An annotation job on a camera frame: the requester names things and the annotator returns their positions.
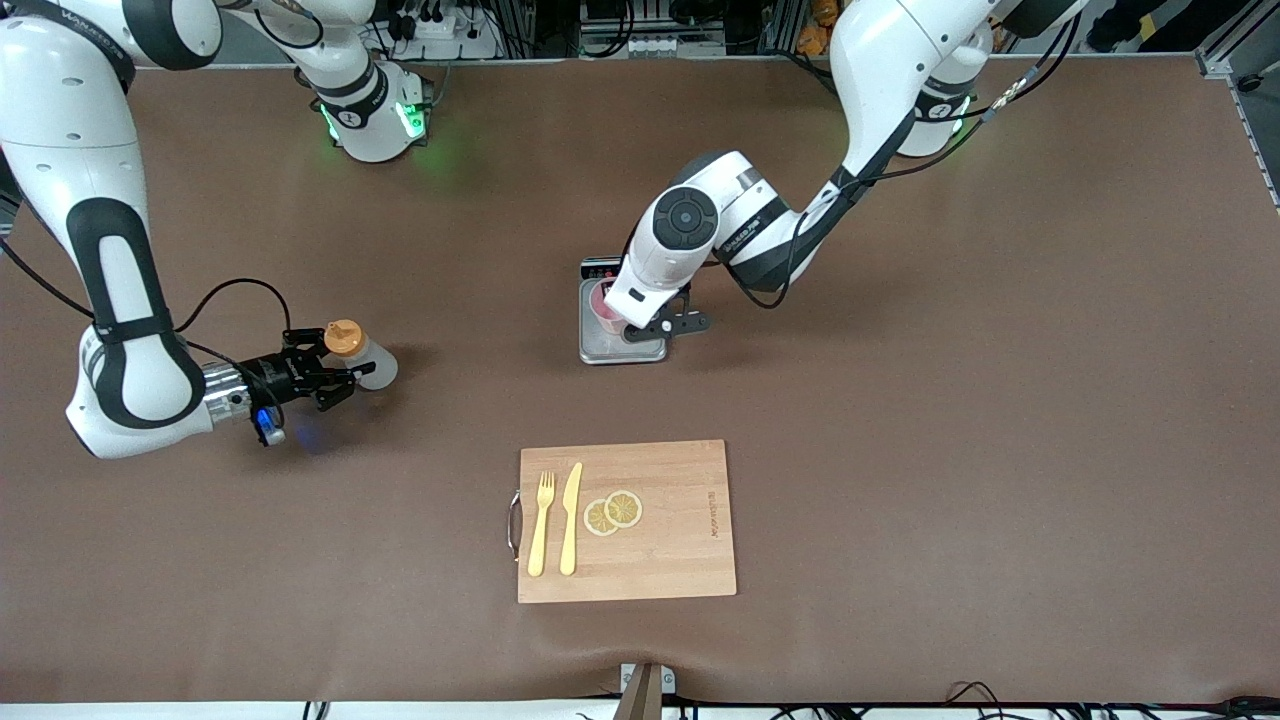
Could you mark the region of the clear bottle orange cap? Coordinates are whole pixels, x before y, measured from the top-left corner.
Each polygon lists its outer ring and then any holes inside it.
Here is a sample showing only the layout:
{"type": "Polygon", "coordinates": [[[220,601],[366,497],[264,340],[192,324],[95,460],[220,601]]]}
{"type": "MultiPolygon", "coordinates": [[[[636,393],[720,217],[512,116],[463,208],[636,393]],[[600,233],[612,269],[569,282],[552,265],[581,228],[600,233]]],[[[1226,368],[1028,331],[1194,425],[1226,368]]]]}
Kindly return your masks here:
{"type": "Polygon", "coordinates": [[[323,328],[323,345],[329,352],[326,363],[355,373],[361,389],[380,391],[396,379],[398,361],[357,322],[329,322],[323,328]]]}

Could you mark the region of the pink plastic cup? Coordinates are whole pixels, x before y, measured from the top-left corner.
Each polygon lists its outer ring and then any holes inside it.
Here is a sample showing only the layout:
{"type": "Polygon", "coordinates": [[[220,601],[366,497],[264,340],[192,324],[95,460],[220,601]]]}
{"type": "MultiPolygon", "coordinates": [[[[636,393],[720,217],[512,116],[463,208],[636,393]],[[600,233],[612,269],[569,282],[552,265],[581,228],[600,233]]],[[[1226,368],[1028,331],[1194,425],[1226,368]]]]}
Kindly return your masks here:
{"type": "Polygon", "coordinates": [[[588,306],[607,334],[622,336],[628,323],[607,302],[613,286],[613,278],[599,279],[588,296],[588,306]]]}

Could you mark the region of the yellow plastic fork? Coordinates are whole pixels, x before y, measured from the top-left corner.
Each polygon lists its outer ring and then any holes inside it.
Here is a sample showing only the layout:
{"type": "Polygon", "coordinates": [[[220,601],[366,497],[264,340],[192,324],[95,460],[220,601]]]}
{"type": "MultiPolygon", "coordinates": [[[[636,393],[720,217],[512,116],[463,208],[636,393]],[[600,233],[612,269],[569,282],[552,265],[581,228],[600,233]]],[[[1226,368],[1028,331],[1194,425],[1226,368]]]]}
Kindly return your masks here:
{"type": "Polygon", "coordinates": [[[543,471],[539,477],[535,496],[538,514],[532,530],[532,544],[529,553],[527,574],[541,577],[547,565],[547,527],[550,506],[556,498],[556,474],[543,471]]]}

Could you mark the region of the yellow plastic knife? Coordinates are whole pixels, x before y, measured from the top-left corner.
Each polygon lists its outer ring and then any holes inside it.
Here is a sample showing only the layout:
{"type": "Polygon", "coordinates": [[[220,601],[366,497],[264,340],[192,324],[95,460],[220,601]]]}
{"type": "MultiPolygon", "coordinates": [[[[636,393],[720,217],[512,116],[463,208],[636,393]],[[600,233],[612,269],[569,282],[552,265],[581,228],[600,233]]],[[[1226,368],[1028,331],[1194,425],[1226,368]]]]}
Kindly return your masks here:
{"type": "Polygon", "coordinates": [[[562,493],[562,509],[564,510],[566,527],[559,553],[559,573],[563,577],[572,577],[577,568],[577,534],[579,534],[579,496],[582,477],[582,462],[576,462],[567,478],[562,493]]]}

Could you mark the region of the steel kitchen scale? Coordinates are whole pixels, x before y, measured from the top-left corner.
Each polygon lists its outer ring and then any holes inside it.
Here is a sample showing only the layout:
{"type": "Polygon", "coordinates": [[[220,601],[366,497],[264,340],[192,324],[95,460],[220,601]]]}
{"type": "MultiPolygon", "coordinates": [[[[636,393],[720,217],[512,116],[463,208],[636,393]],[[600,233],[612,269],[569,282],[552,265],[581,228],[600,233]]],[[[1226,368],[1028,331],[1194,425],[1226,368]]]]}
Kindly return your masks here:
{"type": "Polygon", "coordinates": [[[579,356],[588,365],[621,365],[658,363],[666,357],[666,341],[628,343],[622,336],[607,334],[588,306],[593,286],[604,278],[616,278],[620,256],[585,258],[579,264],[579,356]]]}

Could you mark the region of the white power strip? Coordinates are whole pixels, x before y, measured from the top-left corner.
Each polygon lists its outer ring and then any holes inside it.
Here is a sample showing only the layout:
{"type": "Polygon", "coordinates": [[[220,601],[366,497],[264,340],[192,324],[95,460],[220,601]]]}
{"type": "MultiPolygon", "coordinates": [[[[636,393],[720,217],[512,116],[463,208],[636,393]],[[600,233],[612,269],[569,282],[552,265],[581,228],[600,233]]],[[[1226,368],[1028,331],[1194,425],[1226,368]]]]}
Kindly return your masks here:
{"type": "Polygon", "coordinates": [[[506,55],[495,15],[477,4],[456,0],[407,1],[375,37],[398,61],[470,61],[506,55]]]}

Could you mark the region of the wooden cutting board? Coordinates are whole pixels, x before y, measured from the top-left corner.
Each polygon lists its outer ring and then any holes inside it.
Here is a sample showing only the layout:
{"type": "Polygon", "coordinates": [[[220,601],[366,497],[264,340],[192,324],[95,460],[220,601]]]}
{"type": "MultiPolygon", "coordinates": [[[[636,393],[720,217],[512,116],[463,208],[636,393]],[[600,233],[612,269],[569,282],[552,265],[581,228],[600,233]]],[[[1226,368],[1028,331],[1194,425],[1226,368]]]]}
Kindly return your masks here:
{"type": "Polygon", "coordinates": [[[520,603],[576,603],[731,596],[737,591],[727,448],[722,439],[524,448],[518,491],[524,528],[518,542],[520,603]],[[559,571],[566,518],[562,493],[582,462],[577,568],[559,571]],[[547,527],[547,565],[530,577],[529,553],[543,471],[556,474],[547,527]],[[643,519],[613,536],[593,536],[582,523],[591,501],[634,492],[643,519]]]}

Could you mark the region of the white socket strip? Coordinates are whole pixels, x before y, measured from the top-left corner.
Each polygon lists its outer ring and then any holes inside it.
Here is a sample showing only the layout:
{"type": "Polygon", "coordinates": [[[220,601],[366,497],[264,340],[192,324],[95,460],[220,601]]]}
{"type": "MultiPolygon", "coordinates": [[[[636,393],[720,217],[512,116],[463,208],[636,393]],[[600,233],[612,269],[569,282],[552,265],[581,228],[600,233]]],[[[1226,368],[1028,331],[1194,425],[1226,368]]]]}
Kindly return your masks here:
{"type": "Polygon", "coordinates": [[[628,37],[617,29],[602,33],[581,35],[577,46],[584,56],[604,59],[664,59],[664,58],[719,58],[728,54],[724,37],[719,31],[710,33],[643,33],[632,32],[628,37]]]}

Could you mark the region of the orange snack packets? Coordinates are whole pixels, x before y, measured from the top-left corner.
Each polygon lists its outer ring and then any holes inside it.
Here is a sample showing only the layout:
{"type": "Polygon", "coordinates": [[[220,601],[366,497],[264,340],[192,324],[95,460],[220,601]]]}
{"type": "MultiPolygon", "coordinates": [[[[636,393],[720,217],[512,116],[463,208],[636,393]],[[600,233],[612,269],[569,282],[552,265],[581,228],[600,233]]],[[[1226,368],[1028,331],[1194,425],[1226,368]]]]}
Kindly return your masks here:
{"type": "Polygon", "coordinates": [[[836,22],[844,10],[844,0],[805,0],[806,14],[795,44],[801,56],[822,56],[829,50],[836,22]]]}

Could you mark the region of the aluminium frame profile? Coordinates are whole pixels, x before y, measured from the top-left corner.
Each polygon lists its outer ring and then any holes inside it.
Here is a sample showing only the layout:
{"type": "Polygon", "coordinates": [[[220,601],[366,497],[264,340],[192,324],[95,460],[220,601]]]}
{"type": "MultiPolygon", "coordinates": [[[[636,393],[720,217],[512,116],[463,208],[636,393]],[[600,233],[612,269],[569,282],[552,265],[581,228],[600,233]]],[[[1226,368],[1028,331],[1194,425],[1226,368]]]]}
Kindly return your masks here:
{"type": "Polygon", "coordinates": [[[1234,108],[1251,146],[1252,156],[1260,169],[1276,214],[1280,215],[1280,191],[1277,191],[1267,168],[1262,147],[1248,119],[1244,104],[1244,97],[1248,94],[1262,87],[1268,76],[1280,70],[1280,56],[1257,72],[1238,70],[1233,65],[1233,56],[1248,41],[1260,37],[1260,33],[1265,31],[1267,24],[1276,23],[1280,23],[1280,0],[1248,0],[1242,10],[1203,41],[1196,50],[1196,60],[1201,74],[1206,79],[1222,81],[1229,86],[1234,108]]]}

